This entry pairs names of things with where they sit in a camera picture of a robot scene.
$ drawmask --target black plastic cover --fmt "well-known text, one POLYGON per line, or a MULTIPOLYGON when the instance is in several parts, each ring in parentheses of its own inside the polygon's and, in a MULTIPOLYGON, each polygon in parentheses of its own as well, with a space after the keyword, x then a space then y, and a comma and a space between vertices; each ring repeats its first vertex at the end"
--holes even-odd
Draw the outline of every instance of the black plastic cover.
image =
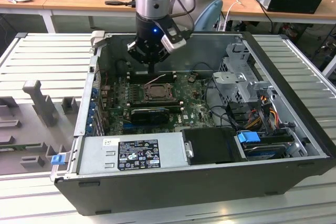
POLYGON ((228 127, 182 130, 183 140, 191 143, 194 154, 189 163, 204 165, 242 161, 233 134, 234 131, 228 127))

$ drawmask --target motherboard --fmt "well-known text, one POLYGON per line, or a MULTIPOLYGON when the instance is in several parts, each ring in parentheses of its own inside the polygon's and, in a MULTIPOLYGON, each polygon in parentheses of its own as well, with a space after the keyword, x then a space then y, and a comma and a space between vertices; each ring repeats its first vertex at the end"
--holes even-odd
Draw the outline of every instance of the motherboard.
POLYGON ((156 78, 127 76, 106 82, 109 85, 101 91, 106 135, 167 133, 215 126, 204 101, 205 79, 189 73, 169 73, 156 78))

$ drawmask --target table leg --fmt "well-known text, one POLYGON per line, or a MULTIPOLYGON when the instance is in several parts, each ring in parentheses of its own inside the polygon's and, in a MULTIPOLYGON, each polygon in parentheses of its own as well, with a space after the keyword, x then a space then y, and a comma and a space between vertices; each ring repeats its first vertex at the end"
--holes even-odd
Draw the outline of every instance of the table leg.
POLYGON ((89 24, 90 24, 90 28, 94 29, 95 28, 95 22, 93 21, 93 17, 89 16, 89 24))
POLYGON ((57 28, 54 25, 54 22, 52 20, 52 13, 50 10, 42 10, 40 11, 40 15, 42 16, 44 20, 44 24, 46 25, 46 28, 48 30, 48 33, 55 34, 57 33, 57 28))

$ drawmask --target metal slatted surface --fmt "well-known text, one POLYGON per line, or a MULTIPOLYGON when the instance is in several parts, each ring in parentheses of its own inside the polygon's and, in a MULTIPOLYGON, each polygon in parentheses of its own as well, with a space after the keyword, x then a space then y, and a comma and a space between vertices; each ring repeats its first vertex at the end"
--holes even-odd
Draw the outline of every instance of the metal slatted surface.
MULTIPOLYGON (((287 40, 279 36, 255 35, 255 40, 302 99, 312 115, 321 124, 332 140, 336 140, 336 96, 313 67, 293 49, 287 40)), ((256 65, 262 77, 266 77, 256 65)))
POLYGON ((0 177, 0 222, 81 224, 335 223, 336 169, 304 179, 283 195, 84 217, 48 174, 0 177))
MULTIPOLYGON (((65 40, 89 35, 73 36, 52 35, 54 40, 65 40)), ((46 41, 46 34, 30 34, 27 38, 33 41, 46 41)), ((279 42, 279 37, 261 36, 260 42, 279 42)), ((80 58, 82 53, 54 53, 52 58, 80 58)), ((43 53, 15 54, 24 59, 44 59, 43 53)), ((293 52, 268 52, 272 57, 293 57, 293 52)), ((309 68, 281 69, 281 73, 289 83, 319 83, 309 68)), ((86 77, 85 72, 53 73, 7 73, 0 74, 0 84, 18 82, 25 79, 55 81, 81 81, 86 77)), ((333 106, 335 98, 330 90, 298 90, 299 97, 307 107, 312 109, 323 107, 324 100, 327 106, 333 106)), ((318 122, 329 134, 335 136, 336 117, 320 117, 318 122)), ((48 173, 30 174, 27 177, 16 175, 12 178, 0 177, 0 222, 3 223, 82 223, 82 224, 250 224, 250 223, 335 223, 336 220, 336 169, 331 169, 322 176, 306 178, 284 195, 240 199, 210 204, 164 208, 137 212, 124 212, 112 215, 84 217, 79 215, 69 201, 50 182, 48 173)))
POLYGON ((27 80, 40 80, 41 91, 54 102, 63 97, 80 101, 90 57, 90 34, 28 34, 0 63, 1 96, 31 103, 22 91, 27 80))

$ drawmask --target blue latch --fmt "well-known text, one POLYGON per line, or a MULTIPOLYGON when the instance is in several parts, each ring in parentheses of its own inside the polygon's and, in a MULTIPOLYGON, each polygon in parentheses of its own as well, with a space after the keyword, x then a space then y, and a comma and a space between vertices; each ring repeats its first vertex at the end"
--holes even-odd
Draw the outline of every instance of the blue latch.
POLYGON ((241 143, 260 142, 260 137, 258 136, 258 133, 254 131, 243 131, 238 134, 238 139, 241 143))
POLYGON ((52 165, 65 165, 65 154, 57 154, 51 158, 52 165))

